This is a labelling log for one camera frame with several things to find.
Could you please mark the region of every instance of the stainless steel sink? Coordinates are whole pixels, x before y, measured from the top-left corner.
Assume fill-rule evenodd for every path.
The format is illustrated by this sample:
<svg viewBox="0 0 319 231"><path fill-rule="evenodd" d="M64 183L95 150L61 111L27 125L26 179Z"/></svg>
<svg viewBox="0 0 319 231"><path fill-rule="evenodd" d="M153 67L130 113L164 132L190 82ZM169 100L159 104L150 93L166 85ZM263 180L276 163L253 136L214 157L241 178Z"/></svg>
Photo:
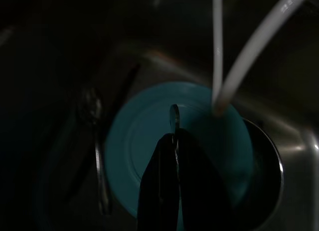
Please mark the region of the stainless steel sink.
<svg viewBox="0 0 319 231"><path fill-rule="evenodd" d="M277 0L224 0L224 67ZM282 188L257 230L319 230L319 23L307 2L251 68L233 106L272 140L281 159ZM211 0L114 0L105 20L108 56L93 79L116 91L138 65L127 99L167 81L211 87Z"/></svg>

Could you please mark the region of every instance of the sink basin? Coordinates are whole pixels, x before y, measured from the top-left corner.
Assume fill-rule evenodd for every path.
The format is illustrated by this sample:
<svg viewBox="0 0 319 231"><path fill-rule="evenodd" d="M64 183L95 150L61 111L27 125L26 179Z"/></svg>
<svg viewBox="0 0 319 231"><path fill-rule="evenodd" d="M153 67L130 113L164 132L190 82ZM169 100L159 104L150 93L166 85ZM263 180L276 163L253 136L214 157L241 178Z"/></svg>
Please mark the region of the sink basin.
<svg viewBox="0 0 319 231"><path fill-rule="evenodd" d="M116 76L124 78L137 66L139 70L132 81L126 100L145 88L167 81L188 81L211 86L209 70L194 66L158 46L141 42L128 41L116 45L104 61L101 71L114 71ZM97 80L96 83L102 87L110 81ZM279 171L281 176L269 211L259 223L248 225L250 228L247 229L317 230L319 141L315 132L316 127L306 117L288 109L287 106L245 89L241 89L236 95L233 106L244 119L259 130L257 133L269 140L270 148L264 149L263 152L269 152L278 159L275 159L268 169ZM274 185L278 183L275 177L273 182Z"/></svg>

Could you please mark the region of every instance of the teal plate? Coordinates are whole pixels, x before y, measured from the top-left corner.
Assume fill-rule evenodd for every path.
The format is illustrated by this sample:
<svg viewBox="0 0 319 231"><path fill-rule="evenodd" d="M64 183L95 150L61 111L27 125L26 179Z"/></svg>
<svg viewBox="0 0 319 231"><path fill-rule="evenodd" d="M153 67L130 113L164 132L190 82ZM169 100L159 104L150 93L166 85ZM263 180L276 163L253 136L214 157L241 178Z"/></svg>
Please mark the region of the teal plate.
<svg viewBox="0 0 319 231"><path fill-rule="evenodd" d="M172 104L178 105L180 127L197 138L220 173L232 205L243 198L253 172L248 130L232 106L217 119L211 115L210 103L209 88L170 82L143 90L117 114L106 139L106 175L113 193L131 215L137 216L141 177L156 144L171 131Z"/></svg>

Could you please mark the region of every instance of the spoon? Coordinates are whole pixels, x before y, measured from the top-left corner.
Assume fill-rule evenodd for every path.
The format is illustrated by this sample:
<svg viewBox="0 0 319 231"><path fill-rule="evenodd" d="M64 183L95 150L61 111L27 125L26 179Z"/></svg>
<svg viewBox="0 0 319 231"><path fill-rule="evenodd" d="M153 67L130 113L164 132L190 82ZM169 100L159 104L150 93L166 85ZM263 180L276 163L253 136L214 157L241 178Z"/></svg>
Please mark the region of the spoon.
<svg viewBox="0 0 319 231"><path fill-rule="evenodd" d="M81 99L78 104L80 118L93 131L95 144L96 172L98 177L98 200L102 215L111 214L110 189L105 177L103 158L101 154L101 144L99 141L100 124L104 118L104 108L102 96L95 88L88 88L82 91Z"/></svg>

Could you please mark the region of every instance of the white hose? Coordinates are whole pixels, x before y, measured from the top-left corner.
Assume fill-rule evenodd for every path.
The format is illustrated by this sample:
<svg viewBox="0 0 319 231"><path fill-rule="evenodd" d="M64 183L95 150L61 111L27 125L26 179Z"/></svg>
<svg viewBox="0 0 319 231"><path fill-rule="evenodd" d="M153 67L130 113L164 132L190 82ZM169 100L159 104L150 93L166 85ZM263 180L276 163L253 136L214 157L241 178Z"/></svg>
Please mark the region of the white hose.
<svg viewBox="0 0 319 231"><path fill-rule="evenodd" d="M280 0L255 30L238 55L221 88L214 106L216 115L221 115L224 112L258 55L303 1Z"/></svg>
<svg viewBox="0 0 319 231"><path fill-rule="evenodd" d="M223 0L213 0L213 94L212 104L216 102L223 82Z"/></svg>

